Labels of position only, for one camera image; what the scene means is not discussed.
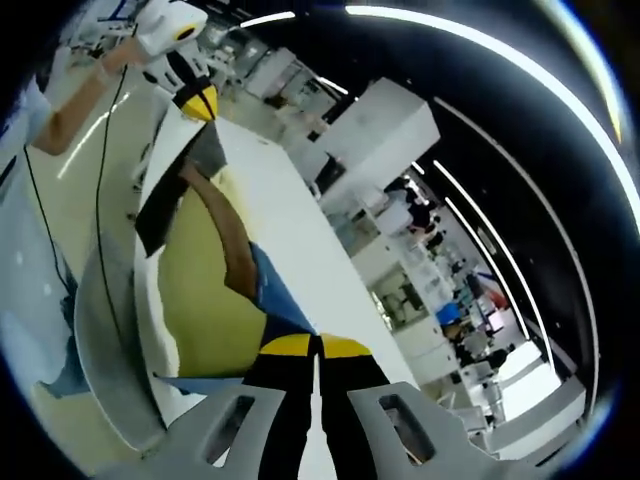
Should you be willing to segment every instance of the table surface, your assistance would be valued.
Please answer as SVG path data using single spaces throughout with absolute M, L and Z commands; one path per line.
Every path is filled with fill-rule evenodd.
M 185 120 L 177 108 L 169 107 L 151 152 L 140 208 L 202 125 Z M 284 150 L 223 118 L 216 120 L 216 126 L 228 168 L 250 213 L 256 242 L 269 255 L 309 321 L 319 332 L 366 345 L 390 381 L 415 385 L 368 291 Z M 134 278 L 142 349 L 153 394 L 169 425 L 203 397 L 182 395 L 153 375 L 176 376 L 179 366 L 176 343 L 164 325 L 157 287 L 160 254 L 146 258 L 141 241 L 136 239 Z M 312 402 L 312 408 L 319 414 L 319 398 Z M 328 450 L 312 447 L 319 445 L 322 437 L 320 424 L 314 421 L 307 451 L 320 453 L 305 453 L 301 475 L 306 471 L 313 478 L 334 476 Z

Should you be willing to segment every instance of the person's arm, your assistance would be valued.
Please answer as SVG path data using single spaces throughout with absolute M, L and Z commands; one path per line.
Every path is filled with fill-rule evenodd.
M 127 64 L 141 63 L 144 53 L 138 41 L 129 38 L 98 60 L 78 91 L 58 111 L 54 112 L 37 135 L 33 145 L 50 155 L 65 152 L 87 117 L 109 85 L 103 77 L 112 77 Z
M 227 197 L 203 177 L 189 159 L 185 161 L 180 176 L 196 191 L 218 229 L 227 264 L 225 285 L 253 301 L 258 271 L 242 220 Z

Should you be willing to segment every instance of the cable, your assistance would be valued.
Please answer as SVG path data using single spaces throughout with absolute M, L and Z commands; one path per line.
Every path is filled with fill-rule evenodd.
M 120 77 L 120 83 L 118 84 L 118 88 L 116 89 L 116 94 L 113 96 L 113 101 L 111 102 L 111 106 L 109 107 L 107 119 L 104 127 L 104 140 L 102 143 L 102 158 L 100 159 L 100 171 L 98 173 L 98 185 L 96 186 L 96 232 L 98 236 L 98 256 L 100 258 L 100 270 L 102 272 L 102 282 L 104 283 L 104 291 L 107 295 L 107 303 L 109 304 L 109 310 L 111 311 L 111 316 L 113 317 L 113 323 L 116 328 L 116 333 L 118 338 L 120 339 L 120 343 L 123 343 L 122 332 L 120 331 L 120 324 L 118 323 L 118 317 L 116 315 L 116 309 L 113 304 L 113 298 L 111 297 L 111 291 L 109 290 L 109 282 L 107 281 L 107 270 L 104 262 L 104 250 L 102 248 L 102 232 L 100 228 L 100 190 L 102 188 L 102 177 L 104 176 L 104 164 L 105 159 L 107 157 L 107 140 L 109 139 L 109 125 L 111 123 L 111 114 L 113 113 L 115 104 L 120 96 L 120 92 L 122 91 L 122 86 L 124 85 L 124 80 L 127 76 L 128 66 L 124 67 L 122 71 L 122 76 Z
M 47 220 L 47 214 L 44 213 L 44 206 L 42 205 L 42 199 L 40 198 L 40 192 L 38 191 L 38 185 L 36 184 L 36 178 L 33 175 L 33 168 L 31 167 L 31 159 L 29 158 L 29 153 L 27 152 L 27 147 L 23 148 L 24 155 L 27 158 L 27 166 L 29 167 L 29 176 L 31 177 L 31 183 L 33 184 L 33 190 L 36 192 L 36 199 L 38 200 L 38 206 L 40 207 L 40 213 L 42 213 L 42 218 L 44 220 L 44 226 L 47 229 L 47 235 L 49 236 L 49 243 L 51 243 L 51 250 L 53 250 L 53 263 L 56 267 L 56 273 L 58 274 L 58 278 L 60 279 L 60 283 L 64 286 L 64 289 L 67 291 L 67 295 L 70 297 L 71 289 L 67 282 L 62 278 L 62 273 L 60 273 L 60 264 L 58 263 L 58 255 L 56 253 L 56 245 L 53 241 L 53 236 L 51 235 L 51 229 L 49 228 L 49 221 Z

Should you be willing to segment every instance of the yellow stripe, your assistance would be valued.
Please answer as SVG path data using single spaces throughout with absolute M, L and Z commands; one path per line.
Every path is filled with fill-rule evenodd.
M 348 358 L 371 355 L 367 347 L 350 338 L 336 337 L 327 333 L 323 333 L 320 336 L 322 337 L 325 358 Z
M 191 97 L 181 108 L 181 110 L 192 118 L 197 118 L 198 120 L 204 120 L 205 122 L 210 122 L 215 120 L 215 117 L 218 115 L 218 91 L 216 87 L 213 85 L 208 86 L 202 91 L 204 98 L 207 99 L 209 106 L 211 107 L 211 111 L 213 112 L 214 117 L 211 118 L 211 113 L 209 109 L 202 101 L 199 95 L 194 95 Z
M 276 338 L 267 343 L 260 350 L 264 355 L 287 355 L 291 357 L 306 357 L 309 352 L 308 333 L 295 333 L 286 337 Z
M 197 28 L 197 25 L 195 23 L 191 23 L 187 26 L 185 26 L 184 28 L 182 28 L 181 30 L 178 30 L 175 35 L 173 36 L 173 39 L 177 42 L 180 40 L 180 35 L 182 35 L 184 32 L 188 31 L 188 30 L 194 30 Z

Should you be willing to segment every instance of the person's hand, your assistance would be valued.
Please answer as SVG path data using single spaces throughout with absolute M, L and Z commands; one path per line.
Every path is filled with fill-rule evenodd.
M 140 42 L 130 37 L 108 52 L 101 61 L 105 71 L 114 75 L 125 65 L 144 65 L 147 60 L 147 54 Z
M 189 183 L 194 183 L 204 178 L 196 168 L 195 164 L 188 158 L 184 161 L 184 165 L 182 166 L 182 169 L 180 169 L 178 175 Z

